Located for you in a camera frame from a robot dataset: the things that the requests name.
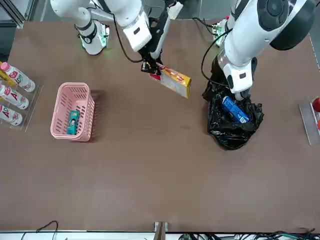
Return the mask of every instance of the pink bottle cap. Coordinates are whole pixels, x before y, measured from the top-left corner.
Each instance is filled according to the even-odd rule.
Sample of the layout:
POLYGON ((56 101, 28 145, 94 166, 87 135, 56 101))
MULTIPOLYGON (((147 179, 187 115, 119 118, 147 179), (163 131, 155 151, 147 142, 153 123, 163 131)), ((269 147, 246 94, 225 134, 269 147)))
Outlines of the pink bottle cap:
POLYGON ((5 71, 5 72, 6 72, 6 71, 9 70, 10 65, 9 65, 7 62, 3 62, 3 63, 1 63, 0 68, 1 68, 2 71, 5 71))

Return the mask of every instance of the yellow box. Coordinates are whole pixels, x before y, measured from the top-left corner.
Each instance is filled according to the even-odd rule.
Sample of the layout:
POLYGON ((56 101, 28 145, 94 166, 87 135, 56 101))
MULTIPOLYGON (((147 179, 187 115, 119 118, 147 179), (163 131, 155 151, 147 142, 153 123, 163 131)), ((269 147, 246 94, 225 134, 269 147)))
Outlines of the yellow box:
POLYGON ((160 63, 157 63, 161 75, 150 74, 157 82, 175 91, 185 98, 190 96, 191 78, 160 63))

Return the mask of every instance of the plastic bottle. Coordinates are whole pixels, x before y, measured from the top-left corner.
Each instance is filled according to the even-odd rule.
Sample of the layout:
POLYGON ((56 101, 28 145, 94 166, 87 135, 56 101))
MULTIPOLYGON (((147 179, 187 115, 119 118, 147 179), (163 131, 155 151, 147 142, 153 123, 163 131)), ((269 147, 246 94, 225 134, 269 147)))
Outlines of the plastic bottle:
POLYGON ((0 97, 20 109, 26 109, 29 106, 29 100, 26 97, 22 96, 11 87, 3 84, 0 84, 0 97))
POLYGON ((1 70, 1 68, 0 68, 0 79, 3 79, 10 86, 17 85, 16 81, 12 80, 11 77, 9 77, 4 71, 1 70))
POLYGON ((31 93, 35 90, 36 84, 30 80, 23 72, 7 62, 1 63, 1 70, 4 71, 10 78, 14 79, 16 83, 27 92, 31 93))
POLYGON ((222 100, 222 108, 232 114, 235 121, 239 123, 249 122, 248 116, 231 100, 230 97, 225 96, 222 100))
POLYGON ((20 125, 23 121, 23 117, 20 113, 3 105, 0 105, 0 119, 3 119, 14 126, 20 125))

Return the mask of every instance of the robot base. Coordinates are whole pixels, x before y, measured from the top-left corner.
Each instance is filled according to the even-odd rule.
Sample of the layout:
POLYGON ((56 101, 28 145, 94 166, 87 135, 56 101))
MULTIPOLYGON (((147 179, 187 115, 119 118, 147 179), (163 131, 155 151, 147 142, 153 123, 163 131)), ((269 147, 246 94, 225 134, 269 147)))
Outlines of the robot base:
POLYGON ((91 43, 86 43, 81 37, 83 48, 90 55, 98 55, 101 51, 108 46, 108 39, 110 34, 110 28, 101 22, 94 20, 94 24, 97 27, 97 32, 91 43))

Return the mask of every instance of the red object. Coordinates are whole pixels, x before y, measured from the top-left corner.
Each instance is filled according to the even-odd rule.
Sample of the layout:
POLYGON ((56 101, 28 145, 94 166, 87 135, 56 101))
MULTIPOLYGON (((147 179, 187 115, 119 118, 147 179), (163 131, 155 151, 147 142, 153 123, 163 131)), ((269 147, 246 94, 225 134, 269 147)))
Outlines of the red object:
POLYGON ((313 110, 320 113, 320 97, 317 97, 312 103, 313 110))

